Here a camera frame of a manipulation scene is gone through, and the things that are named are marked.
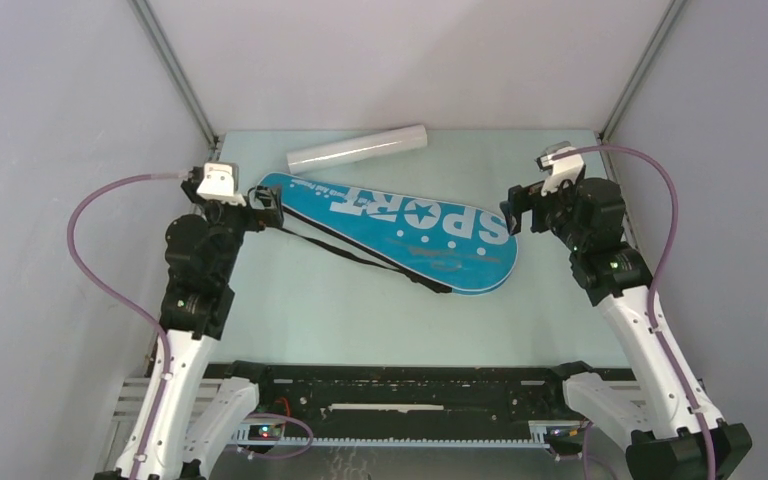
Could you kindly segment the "blue racket bag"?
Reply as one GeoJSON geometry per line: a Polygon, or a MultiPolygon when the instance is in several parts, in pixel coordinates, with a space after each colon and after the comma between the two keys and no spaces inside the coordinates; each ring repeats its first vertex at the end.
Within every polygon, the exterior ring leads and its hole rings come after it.
{"type": "Polygon", "coordinates": [[[518,257],[502,216],[463,204],[266,174],[285,214],[366,253],[363,262],[435,293],[480,295],[500,287],[518,257]]]}

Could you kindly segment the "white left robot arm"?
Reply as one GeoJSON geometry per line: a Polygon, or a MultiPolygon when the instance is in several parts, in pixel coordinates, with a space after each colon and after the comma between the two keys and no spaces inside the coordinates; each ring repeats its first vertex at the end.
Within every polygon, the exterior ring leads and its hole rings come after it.
{"type": "Polygon", "coordinates": [[[173,220],[165,232],[168,283],[152,321],[158,346],[148,390],[123,452],[98,479],[206,479],[239,424],[275,406],[276,390],[257,367],[225,378],[207,409],[191,418],[234,301],[230,279],[244,237],[284,222],[279,187],[257,186],[224,202],[199,198],[198,185],[182,183],[201,213],[173,220]]]}

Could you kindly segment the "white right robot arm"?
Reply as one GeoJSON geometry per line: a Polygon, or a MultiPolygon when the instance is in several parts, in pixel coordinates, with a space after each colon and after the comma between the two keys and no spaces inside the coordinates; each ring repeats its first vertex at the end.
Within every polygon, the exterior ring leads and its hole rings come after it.
{"type": "Polygon", "coordinates": [[[619,340],[644,398],[638,406],[583,363],[563,364],[541,392],[556,418],[584,416],[623,450],[635,479],[727,479],[752,447],[747,428],[728,423],[693,375],[667,325],[653,277],[624,241],[625,202],[602,178],[514,186],[500,205],[510,233],[531,213],[534,233],[554,234],[571,271],[619,340]]]}

